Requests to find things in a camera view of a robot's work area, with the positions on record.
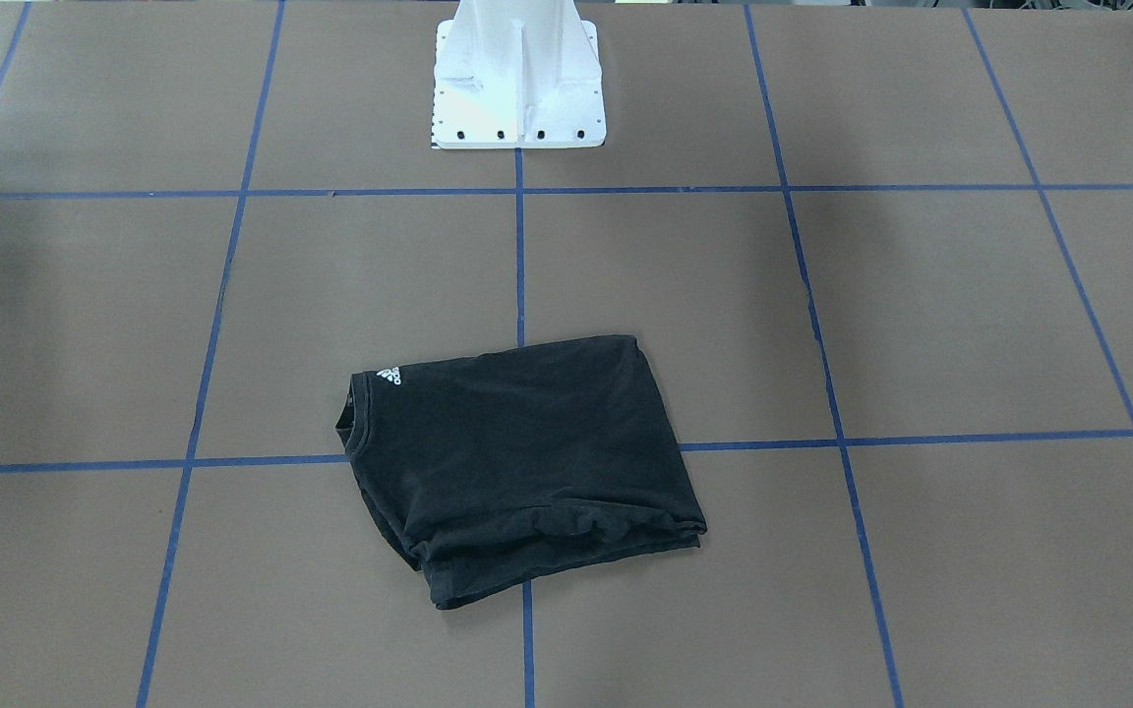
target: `adidas logo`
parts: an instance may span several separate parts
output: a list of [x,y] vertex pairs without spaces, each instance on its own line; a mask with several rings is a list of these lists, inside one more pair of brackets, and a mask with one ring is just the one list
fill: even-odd
[[400,367],[383,369],[382,372],[378,372],[378,375],[385,377],[385,379],[391,381],[395,385],[400,385]]

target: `work surface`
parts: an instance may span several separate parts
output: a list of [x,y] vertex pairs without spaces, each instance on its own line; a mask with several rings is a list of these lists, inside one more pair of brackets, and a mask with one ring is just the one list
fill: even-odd
[[[452,12],[0,5],[0,705],[1133,705],[1133,12],[590,5],[521,155]],[[347,376],[603,332],[705,546],[437,613]]]

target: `white logo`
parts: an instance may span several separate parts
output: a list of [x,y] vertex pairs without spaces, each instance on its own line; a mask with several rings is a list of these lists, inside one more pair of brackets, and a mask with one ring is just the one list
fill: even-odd
[[378,372],[378,375],[385,377],[385,379],[391,381],[395,385],[400,385],[400,367],[383,369],[382,372]]

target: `black t-shirt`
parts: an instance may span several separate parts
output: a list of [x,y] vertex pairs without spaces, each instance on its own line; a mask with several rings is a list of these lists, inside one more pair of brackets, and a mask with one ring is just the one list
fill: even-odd
[[337,429],[375,524],[441,609],[706,532],[632,336],[363,372]]

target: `folded t-shirt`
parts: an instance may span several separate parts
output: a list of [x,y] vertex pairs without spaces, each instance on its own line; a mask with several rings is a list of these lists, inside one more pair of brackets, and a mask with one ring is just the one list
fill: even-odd
[[706,532],[632,336],[358,373],[337,430],[441,609]]

